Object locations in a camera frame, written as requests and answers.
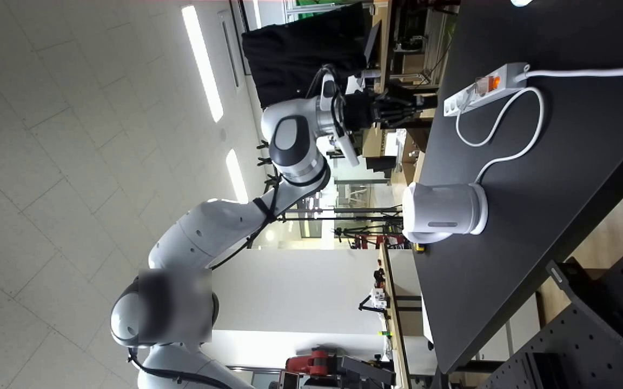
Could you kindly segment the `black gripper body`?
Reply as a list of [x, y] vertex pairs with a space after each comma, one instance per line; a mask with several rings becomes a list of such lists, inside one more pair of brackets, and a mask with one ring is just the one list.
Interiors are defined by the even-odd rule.
[[363, 130], [377, 124], [373, 97], [365, 92], [345, 95], [342, 104], [342, 124], [345, 130]]

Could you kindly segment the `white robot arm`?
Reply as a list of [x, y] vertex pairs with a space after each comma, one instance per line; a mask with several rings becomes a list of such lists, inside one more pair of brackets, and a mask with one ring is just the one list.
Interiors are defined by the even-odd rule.
[[262, 111], [271, 188], [253, 202], [212, 198], [191, 207], [151, 247], [147, 271], [119, 293], [111, 334], [135, 370], [135, 389], [250, 389], [200, 353], [219, 318], [215, 293], [200, 276], [247, 248], [262, 230], [330, 179], [317, 140], [328, 137], [356, 162], [343, 124], [348, 75], [322, 64], [305, 97]]

